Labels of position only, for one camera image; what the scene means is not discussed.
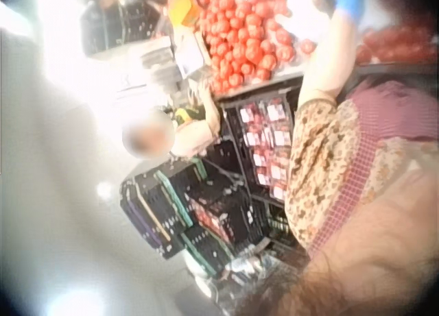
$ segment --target sleeve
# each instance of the sleeve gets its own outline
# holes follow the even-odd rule
[[[190,158],[205,150],[214,140],[215,135],[206,121],[192,121],[177,129],[171,152]]]

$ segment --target person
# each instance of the person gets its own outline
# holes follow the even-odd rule
[[[363,4],[337,0],[299,94],[285,213],[303,271],[277,269],[237,316],[401,315],[439,271],[438,101],[382,78],[336,104]]]
[[[126,149],[142,158],[163,156],[169,152],[181,158],[203,154],[210,144],[219,139],[222,117],[206,84],[199,86],[198,95],[202,102],[200,106],[179,108],[172,117],[166,118],[160,115],[164,112],[151,110],[144,121],[125,127],[123,144]],[[174,135],[169,133],[172,119]]]

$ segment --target pink checkered fabric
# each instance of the pink checkered fabric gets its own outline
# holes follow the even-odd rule
[[[310,257],[346,223],[358,205],[379,141],[394,137],[408,141],[438,140],[438,102],[423,92],[398,82],[376,88],[368,88],[364,82],[351,99],[359,113],[359,149],[338,200],[309,248]]]

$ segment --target blue glove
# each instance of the blue glove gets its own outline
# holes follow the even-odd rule
[[[364,0],[337,0],[336,8],[345,11],[358,23],[363,15]]]

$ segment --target pile of tomatoes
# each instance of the pile of tomatoes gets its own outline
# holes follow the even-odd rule
[[[369,64],[372,57],[382,63],[435,63],[438,45],[432,44],[433,30],[422,25],[401,25],[368,30],[357,48],[357,63]]]
[[[212,57],[212,90],[224,94],[244,82],[265,81],[291,62],[295,38],[275,20],[291,16],[287,0],[199,0],[200,29]]]

